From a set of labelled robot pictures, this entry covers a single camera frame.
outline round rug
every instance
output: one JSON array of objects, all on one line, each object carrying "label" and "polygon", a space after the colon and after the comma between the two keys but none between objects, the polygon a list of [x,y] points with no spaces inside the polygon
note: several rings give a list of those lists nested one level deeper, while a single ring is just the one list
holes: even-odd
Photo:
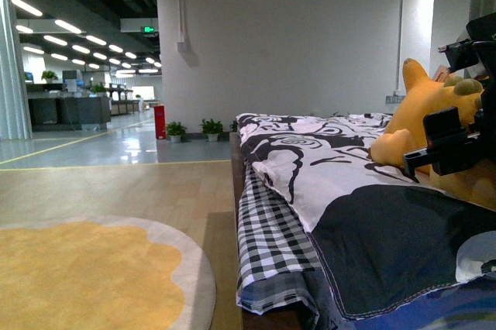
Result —
[{"label": "round rug", "polygon": [[210,263],[168,225],[65,218],[2,226],[0,241],[0,328],[210,327]]}]

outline yellow stuffed toy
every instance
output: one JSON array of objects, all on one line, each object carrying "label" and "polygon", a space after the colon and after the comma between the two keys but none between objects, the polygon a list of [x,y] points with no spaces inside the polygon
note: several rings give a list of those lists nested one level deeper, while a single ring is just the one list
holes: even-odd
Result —
[{"label": "yellow stuffed toy", "polygon": [[[433,81],[413,59],[403,63],[403,80],[405,99],[384,134],[370,146],[374,161],[396,167],[403,167],[404,153],[427,146],[422,120],[429,113],[456,106],[461,124],[468,130],[481,107],[483,90],[479,81],[457,76],[450,76],[444,84]],[[473,169],[442,177],[431,171],[430,165],[417,170],[430,175],[434,187],[496,210],[496,166],[490,160],[482,160]]]}]

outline white flower pot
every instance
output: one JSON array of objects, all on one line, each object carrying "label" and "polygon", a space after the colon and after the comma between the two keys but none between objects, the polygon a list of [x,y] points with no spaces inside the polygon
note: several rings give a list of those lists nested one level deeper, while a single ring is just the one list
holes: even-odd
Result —
[{"label": "white flower pot", "polygon": [[181,135],[169,135],[171,143],[180,143]]},{"label": "white flower pot", "polygon": [[209,142],[216,142],[219,138],[219,134],[207,134]]}]

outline floor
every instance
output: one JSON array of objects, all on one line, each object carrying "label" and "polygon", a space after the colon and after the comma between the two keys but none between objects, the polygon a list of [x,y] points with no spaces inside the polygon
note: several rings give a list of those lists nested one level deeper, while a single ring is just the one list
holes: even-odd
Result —
[{"label": "floor", "polygon": [[112,117],[107,127],[0,141],[0,225],[123,215],[175,227],[212,265],[211,329],[239,329],[229,142],[156,140],[150,111]]}]

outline wall outlet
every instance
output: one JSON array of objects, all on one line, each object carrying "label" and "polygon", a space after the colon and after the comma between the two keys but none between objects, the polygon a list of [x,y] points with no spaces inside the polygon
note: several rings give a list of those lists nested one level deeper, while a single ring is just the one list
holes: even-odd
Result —
[{"label": "wall outlet", "polygon": [[389,95],[386,97],[386,104],[400,104],[404,98],[404,95]]}]

